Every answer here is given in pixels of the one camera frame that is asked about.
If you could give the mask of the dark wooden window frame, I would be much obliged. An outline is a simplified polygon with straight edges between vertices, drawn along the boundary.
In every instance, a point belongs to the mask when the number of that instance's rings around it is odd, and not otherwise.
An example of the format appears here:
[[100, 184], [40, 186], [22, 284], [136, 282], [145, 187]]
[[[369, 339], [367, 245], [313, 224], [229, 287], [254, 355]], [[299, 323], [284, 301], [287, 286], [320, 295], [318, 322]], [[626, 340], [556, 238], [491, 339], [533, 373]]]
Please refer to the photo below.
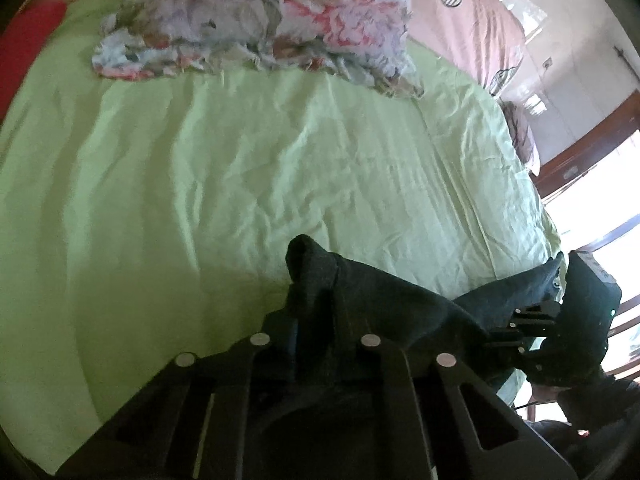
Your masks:
[[622, 289], [602, 366], [639, 379], [639, 92], [534, 179], [564, 252], [590, 252]]

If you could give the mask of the pink quilt with plaid hearts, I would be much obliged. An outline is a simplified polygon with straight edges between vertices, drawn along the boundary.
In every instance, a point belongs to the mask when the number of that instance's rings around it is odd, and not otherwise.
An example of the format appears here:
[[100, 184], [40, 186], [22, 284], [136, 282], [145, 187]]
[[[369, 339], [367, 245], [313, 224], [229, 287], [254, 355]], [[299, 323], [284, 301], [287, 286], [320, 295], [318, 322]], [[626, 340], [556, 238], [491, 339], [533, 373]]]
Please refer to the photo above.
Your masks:
[[492, 96], [523, 62], [524, 29], [500, 0], [412, 0], [408, 31]]

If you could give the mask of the black pants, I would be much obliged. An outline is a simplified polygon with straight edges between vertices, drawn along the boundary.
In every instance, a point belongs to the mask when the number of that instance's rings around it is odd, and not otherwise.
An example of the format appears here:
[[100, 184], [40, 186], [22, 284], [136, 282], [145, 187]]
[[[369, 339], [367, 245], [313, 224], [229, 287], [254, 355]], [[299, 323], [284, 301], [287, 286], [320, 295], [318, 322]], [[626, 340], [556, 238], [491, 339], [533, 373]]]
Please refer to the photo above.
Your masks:
[[304, 234], [288, 243], [285, 262], [292, 278], [288, 294], [292, 313], [304, 316], [340, 304], [364, 318], [372, 333], [405, 350], [431, 356], [460, 354], [478, 377], [498, 390], [514, 367], [484, 349], [489, 332], [505, 328], [515, 310], [558, 296], [556, 280], [564, 255], [454, 299], [328, 252]]

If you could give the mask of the red folded blanket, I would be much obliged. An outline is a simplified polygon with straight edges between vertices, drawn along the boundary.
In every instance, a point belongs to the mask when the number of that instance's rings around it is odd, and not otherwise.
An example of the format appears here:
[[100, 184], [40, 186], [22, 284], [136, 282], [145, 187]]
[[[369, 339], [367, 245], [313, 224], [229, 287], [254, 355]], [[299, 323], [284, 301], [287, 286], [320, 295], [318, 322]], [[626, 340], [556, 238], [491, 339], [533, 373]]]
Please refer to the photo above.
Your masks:
[[62, 23], [67, 10], [63, 0], [44, 0], [31, 4], [10, 21], [1, 35], [0, 110], [6, 117], [30, 66], [52, 32]]

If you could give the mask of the floral ruffled pillow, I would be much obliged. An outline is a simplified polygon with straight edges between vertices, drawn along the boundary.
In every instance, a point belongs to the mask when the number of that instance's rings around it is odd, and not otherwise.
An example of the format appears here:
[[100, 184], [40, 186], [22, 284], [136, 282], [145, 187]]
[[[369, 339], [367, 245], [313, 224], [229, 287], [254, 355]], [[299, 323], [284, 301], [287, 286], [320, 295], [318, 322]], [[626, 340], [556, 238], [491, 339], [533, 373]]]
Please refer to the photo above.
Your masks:
[[[446, 0], [457, 4], [460, 0]], [[105, 78], [186, 70], [322, 70], [386, 96], [417, 98], [407, 51], [412, 0], [122, 0], [92, 57]]]

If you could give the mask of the light green bed sheet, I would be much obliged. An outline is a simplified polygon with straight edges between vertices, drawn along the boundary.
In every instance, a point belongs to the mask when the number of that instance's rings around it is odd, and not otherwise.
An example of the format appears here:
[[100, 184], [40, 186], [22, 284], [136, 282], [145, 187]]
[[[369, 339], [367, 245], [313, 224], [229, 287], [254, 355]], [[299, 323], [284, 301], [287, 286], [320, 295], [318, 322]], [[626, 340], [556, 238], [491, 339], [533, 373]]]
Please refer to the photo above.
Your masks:
[[1, 425], [55, 472], [173, 356], [258, 330], [288, 242], [456, 298], [559, 235], [498, 103], [417, 42], [417, 100], [326, 73], [103, 79], [79, 0], [1, 126]]

